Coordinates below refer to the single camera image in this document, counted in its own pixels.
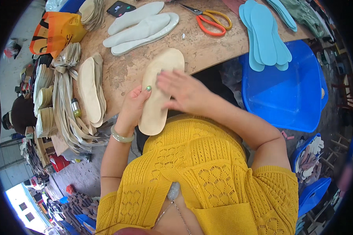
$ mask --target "plastic bag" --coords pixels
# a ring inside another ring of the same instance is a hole
[[[56,58],[66,45],[79,42],[86,32],[80,15],[46,12],[35,29],[29,49],[33,54],[51,53]]]
[[[5,46],[3,57],[4,59],[8,60],[8,58],[14,56],[14,59],[16,59],[16,56],[18,55],[20,50],[21,46],[17,44],[17,38],[11,38]]]
[[[64,4],[68,0],[48,0],[46,2],[46,11],[60,11],[60,9],[64,6]]]

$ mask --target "jade bangle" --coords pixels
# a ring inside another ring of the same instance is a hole
[[[132,135],[132,137],[123,137],[120,136],[114,129],[115,124],[111,127],[111,134],[113,135],[113,138],[116,139],[119,142],[122,143],[129,143],[132,142],[132,140],[135,138],[135,134]]]

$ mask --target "chair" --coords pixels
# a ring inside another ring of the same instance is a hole
[[[298,202],[298,217],[306,214],[320,202],[330,183],[331,178],[320,178],[303,190]]]

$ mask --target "wooden table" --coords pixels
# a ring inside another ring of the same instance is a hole
[[[257,0],[270,8],[277,20],[278,33],[284,42],[304,38],[313,38],[310,31],[297,24],[298,31],[293,32],[280,20],[277,13],[265,0]],[[105,0],[107,10],[116,0]],[[153,0],[123,0],[136,7]],[[205,34],[198,26],[195,14],[176,3],[165,3],[163,12],[174,12],[179,15],[179,24],[169,35],[154,43],[138,47],[127,54],[116,57],[111,54],[110,48],[105,48],[102,41],[109,37],[108,27],[115,18],[108,13],[105,14],[105,22],[96,31],[88,32],[81,40],[80,63],[99,52],[103,58],[102,88],[107,102],[104,121],[113,117],[120,111],[124,95],[132,88],[141,84],[146,66],[161,51],[168,47],[180,50],[185,60],[185,71],[188,74],[197,73],[205,68],[245,54],[249,51],[247,29],[241,20],[221,0],[181,0],[178,3],[188,5],[200,10],[212,9],[226,14],[233,23],[233,28],[226,32],[223,37],[213,37]],[[219,32],[214,27],[204,23],[208,30]],[[73,94],[79,100],[81,111],[85,113],[84,103],[81,101],[77,84],[73,81]],[[82,117],[88,123],[86,115]],[[60,155],[68,147],[58,134],[52,137],[56,153]]]

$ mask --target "yellow knit sweater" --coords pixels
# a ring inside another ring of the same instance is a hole
[[[297,178],[276,166],[247,167],[230,131],[208,120],[168,120],[125,169],[117,192],[101,198],[99,234],[154,226],[172,182],[205,234],[294,234]]]

